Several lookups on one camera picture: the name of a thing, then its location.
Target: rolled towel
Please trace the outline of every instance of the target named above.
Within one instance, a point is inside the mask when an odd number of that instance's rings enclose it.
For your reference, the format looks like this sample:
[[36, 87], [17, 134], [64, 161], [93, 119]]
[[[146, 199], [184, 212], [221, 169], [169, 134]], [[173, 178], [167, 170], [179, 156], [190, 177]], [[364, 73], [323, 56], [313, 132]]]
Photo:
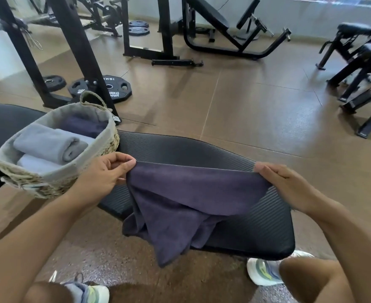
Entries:
[[76, 134], [76, 133], [72, 133], [72, 132], [68, 132], [68, 131], [64, 131], [64, 130], [61, 130], [60, 128], [57, 128], [55, 129], [57, 132], [60, 132], [66, 136], [72, 136], [72, 137], [77, 137], [79, 138], [80, 140], [86, 142], [88, 145], [91, 145], [95, 139], [94, 138], [90, 138], [90, 137], [87, 137], [87, 136], [83, 136], [83, 135], [79, 135], [79, 134]]
[[24, 154], [17, 162], [17, 165], [27, 171], [38, 173], [39, 175], [57, 170], [62, 167], [56, 163], [49, 162], [42, 158]]
[[41, 124], [32, 123], [15, 139], [16, 150], [64, 165], [79, 156], [87, 143]]
[[65, 118], [61, 124], [60, 129], [79, 135], [96, 138], [107, 127], [107, 122], [94, 122], [86, 120], [78, 115], [72, 115]]

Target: gray towel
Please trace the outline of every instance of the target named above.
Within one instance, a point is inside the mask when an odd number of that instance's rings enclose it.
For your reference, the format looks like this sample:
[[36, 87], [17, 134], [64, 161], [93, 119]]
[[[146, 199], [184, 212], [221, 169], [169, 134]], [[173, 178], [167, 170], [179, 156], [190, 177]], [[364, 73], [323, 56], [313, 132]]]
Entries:
[[134, 212], [122, 233], [152, 244], [161, 267], [202, 248], [218, 222], [246, 213], [271, 187], [254, 172], [147, 162], [127, 173], [127, 185]]
[[79, 156], [87, 143], [52, 128], [32, 123], [15, 139], [16, 150], [28, 155], [64, 165]]

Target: navy towel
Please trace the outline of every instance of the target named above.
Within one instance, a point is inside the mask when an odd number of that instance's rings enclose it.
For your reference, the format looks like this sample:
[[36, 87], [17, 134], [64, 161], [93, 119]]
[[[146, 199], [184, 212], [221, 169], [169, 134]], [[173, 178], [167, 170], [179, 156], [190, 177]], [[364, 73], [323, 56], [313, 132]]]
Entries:
[[83, 119], [81, 116], [72, 115], [65, 118], [59, 128], [71, 133], [97, 138], [99, 134], [107, 127], [107, 122], [94, 122]]
[[152, 244], [160, 267], [202, 248], [218, 222], [246, 213], [271, 187], [254, 172], [147, 162], [137, 162], [127, 185], [133, 213], [122, 233]]

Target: fingernail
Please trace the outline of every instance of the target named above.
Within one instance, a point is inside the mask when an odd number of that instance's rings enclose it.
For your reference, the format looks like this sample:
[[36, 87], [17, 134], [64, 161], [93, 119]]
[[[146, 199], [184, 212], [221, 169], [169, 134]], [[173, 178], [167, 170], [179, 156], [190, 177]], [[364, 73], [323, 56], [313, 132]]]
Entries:
[[261, 170], [263, 170], [263, 168], [265, 167], [264, 164], [260, 163], [260, 162], [256, 162], [254, 164], [254, 168], [253, 168], [253, 171], [254, 172], [260, 172]]

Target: hand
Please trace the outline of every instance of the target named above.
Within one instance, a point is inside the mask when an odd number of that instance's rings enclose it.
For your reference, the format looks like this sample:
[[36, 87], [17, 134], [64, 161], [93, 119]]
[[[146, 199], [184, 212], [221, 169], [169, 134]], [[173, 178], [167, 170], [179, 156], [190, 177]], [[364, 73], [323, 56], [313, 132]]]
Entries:
[[135, 164], [135, 158], [120, 152], [95, 158], [65, 193], [66, 201], [84, 210], [95, 207], [115, 185], [125, 184], [125, 175]]
[[293, 209], [305, 214], [311, 214], [316, 211], [319, 200], [327, 198], [301, 175], [285, 165], [257, 162], [253, 171], [258, 172], [263, 178], [272, 183], [277, 188], [280, 196]]

